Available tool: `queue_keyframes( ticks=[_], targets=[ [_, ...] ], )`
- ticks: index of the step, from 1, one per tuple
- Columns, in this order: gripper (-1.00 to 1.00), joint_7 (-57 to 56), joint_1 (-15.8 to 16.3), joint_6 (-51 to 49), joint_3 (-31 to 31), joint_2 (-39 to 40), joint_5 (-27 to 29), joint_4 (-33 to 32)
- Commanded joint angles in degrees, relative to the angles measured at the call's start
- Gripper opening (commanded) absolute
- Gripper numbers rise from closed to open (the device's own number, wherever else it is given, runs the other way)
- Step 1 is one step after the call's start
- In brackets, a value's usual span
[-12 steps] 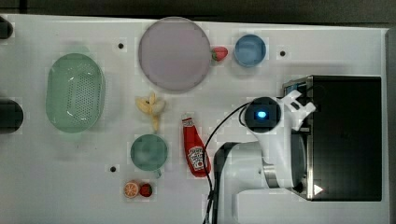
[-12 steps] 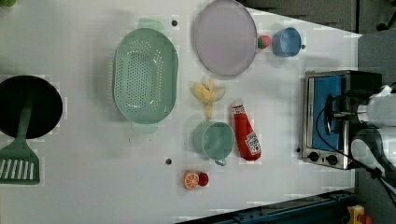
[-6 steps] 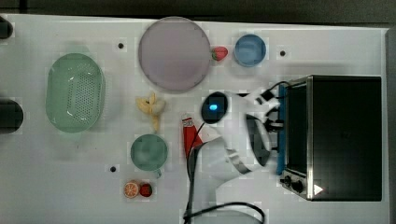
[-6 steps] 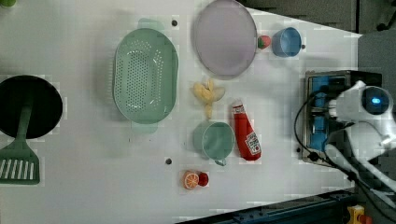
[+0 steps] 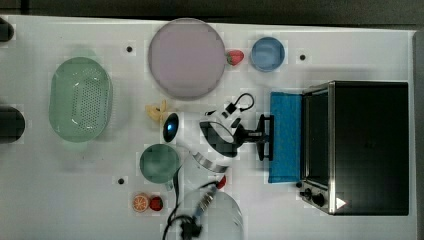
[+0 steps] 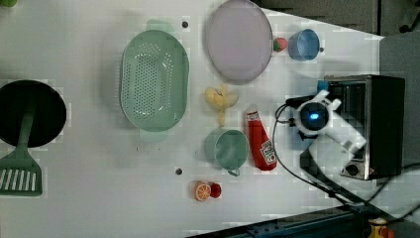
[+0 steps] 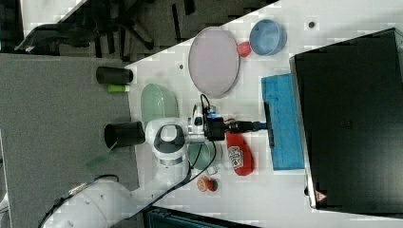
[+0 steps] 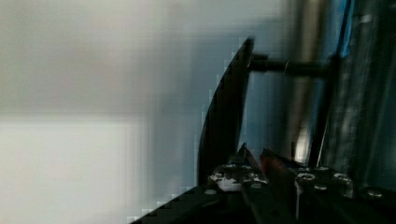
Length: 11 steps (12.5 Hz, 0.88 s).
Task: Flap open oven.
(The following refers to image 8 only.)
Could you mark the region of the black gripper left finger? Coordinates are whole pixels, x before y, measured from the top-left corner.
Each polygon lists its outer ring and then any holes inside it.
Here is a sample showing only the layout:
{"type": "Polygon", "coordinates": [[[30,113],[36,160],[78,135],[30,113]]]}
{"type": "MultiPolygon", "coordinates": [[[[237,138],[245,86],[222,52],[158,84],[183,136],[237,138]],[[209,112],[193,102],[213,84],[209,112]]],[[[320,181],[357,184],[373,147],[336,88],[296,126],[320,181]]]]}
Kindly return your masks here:
{"type": "Polygon", "coordinates": [[[208,176],[207,184],[227,194],[232,214],[236,215],[245,208],[253,216],[255,224],[280,224],[279,202],[246,144],[225,164],[215,168],[208,176]]]}

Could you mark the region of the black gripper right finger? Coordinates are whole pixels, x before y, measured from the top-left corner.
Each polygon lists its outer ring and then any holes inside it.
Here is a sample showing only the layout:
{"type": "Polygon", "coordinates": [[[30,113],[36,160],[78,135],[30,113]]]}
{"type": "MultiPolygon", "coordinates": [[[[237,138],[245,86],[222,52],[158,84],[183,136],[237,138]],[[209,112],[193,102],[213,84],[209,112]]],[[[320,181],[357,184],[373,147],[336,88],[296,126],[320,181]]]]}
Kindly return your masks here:
{"type": "Polygon", "coordinates": [[[265,148],[262,172],[279,200],[285,202],[299,224],[355,224],[351,212],[353,182],[329,167],[302,166],[265,148]]]}

